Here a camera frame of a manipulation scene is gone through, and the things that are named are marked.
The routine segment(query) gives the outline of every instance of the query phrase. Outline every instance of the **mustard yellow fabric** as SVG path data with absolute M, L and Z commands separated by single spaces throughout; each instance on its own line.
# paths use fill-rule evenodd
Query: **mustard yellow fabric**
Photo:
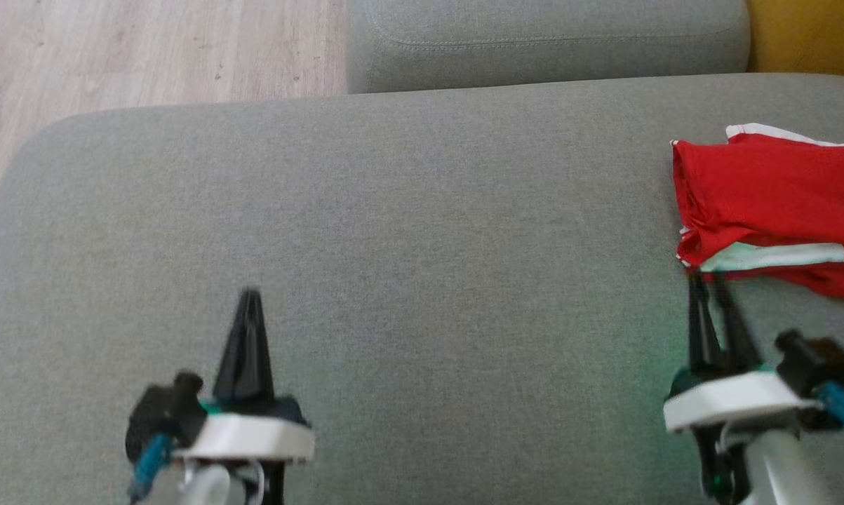
M 749 0 L 755 72 L 844 76 L 844 0 Z

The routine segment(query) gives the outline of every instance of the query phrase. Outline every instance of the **red cloth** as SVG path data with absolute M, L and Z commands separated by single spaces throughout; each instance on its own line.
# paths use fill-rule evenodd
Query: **red cloth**
M 727 144 L 674 143 L 682 261 L 698 267 L 734 242 L 844 244 L 844 147 L 759 134 Z M 844 297 L 844 263 L 745 271 Z

